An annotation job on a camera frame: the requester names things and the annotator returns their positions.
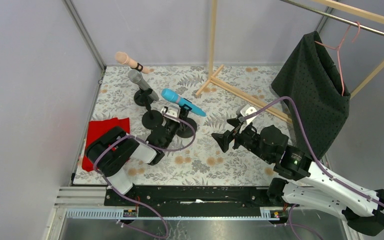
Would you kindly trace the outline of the blue microphone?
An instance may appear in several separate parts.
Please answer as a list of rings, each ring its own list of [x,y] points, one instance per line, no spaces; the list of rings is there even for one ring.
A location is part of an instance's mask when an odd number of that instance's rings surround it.
[[[198,116],[201,116],[201,117],[206,116],[206,113],[200,107],[194,105],[193,103],[191,103],[187,99],[179,96],[176,92],[174,92],[171,89],[164,88],[161,91],[161,96],[166,101],[177,104],[179,107],[185,108],[185,109],[189,110],[190,112],[192,112]]]

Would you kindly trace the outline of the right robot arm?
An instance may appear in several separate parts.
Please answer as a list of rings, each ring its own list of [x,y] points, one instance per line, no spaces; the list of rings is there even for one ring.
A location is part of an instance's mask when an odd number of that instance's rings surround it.
[[[325,166],[319,166],[299,148],[289,145],[289,137],[274,125],[261,131],[253,126],[256,108],[249,104],[239,109],[233,126],[212,137],[225,153],[243,147],[278,173],[267,190],[275,205],[288,204],[311,207],[345,221],[356,232],[377,236],[384,230],[384,189],[362,187]]]

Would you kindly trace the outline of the black mic stand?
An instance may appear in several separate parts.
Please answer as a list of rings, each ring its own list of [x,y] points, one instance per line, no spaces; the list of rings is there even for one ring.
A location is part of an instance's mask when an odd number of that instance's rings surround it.
[[[151,104],[153,102],[150,102],[150,100],[144,101],[145,103],[144,107],[146,109],[146,112],[143,114],[141,118],[142,125],[149,130],[152,130],[157,126],[162,125],[164,121],[163,115],[159,111],[151,108]]]
[[[192,112],[192,107],[190,103],[184,104],[180,107],[180,112],[178,118],[185,121],[188,124],[181,122],[179,128],[176,132],[176,135],[180,138],[187,139],[194,136],[194,132],[197,131],[198,125],[195,120],[188,117],[188,114]]]
[[[135,103],[138,105],[138,106],[142,106],[144,107],[145,106],[145,100],[150,100],[150,102],[156,102],[154,100],[151,99],[150,97],[150,94],[151,94],[151,90],[146,90],[146,91],[143,91],[139,88],[139,90],[135,93],[134,95],[134,101]]]

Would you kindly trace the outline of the grey microphone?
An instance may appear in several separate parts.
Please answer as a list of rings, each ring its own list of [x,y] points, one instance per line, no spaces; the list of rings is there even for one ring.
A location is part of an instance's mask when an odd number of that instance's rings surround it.
[[[135,69],[131,69],[128,72],[128,78],[133,84],[138,85],[138,87],[141,90],[143,90],[143,91],[151,90],[151,93],[149,96],[151,97],[152,100],[157,101],[157,102],[160,100],[156,91],[153,88],[151,88],[150,85],[145,81],[141,72],[139,72],[138,70],[135,70]]]

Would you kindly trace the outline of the beige microphone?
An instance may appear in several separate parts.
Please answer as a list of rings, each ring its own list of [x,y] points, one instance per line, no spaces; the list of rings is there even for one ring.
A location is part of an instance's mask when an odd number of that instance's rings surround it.
[[[143,66],[136,60],[129,57],[129,55],[125,52],[121,52],[121,51],[116,52],[114,58],[119,64],[126,65],[133,70],[137,70],[144,74],[149,74],[151,72],[147,67]]]

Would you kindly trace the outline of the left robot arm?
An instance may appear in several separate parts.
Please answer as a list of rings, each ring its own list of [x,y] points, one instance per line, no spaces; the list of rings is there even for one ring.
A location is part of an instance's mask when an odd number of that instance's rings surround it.
[[[195,137],[196,128],[187,123],[191,108],[181,106],[179,110],[164,107],[161,111],[165,125],[151,130],[146,140],[128,134],[121,127],[115,126],[101,135],[85,149],[85,156],[92,163],[93,170],[101,174],[107,184],[120,195],[126,195],[133,187],[123,166],[131,158],[149,165],[157,164],[166,152],[177,152],[185,149],[170,149],[175,135],[184,128],[191,130]]]

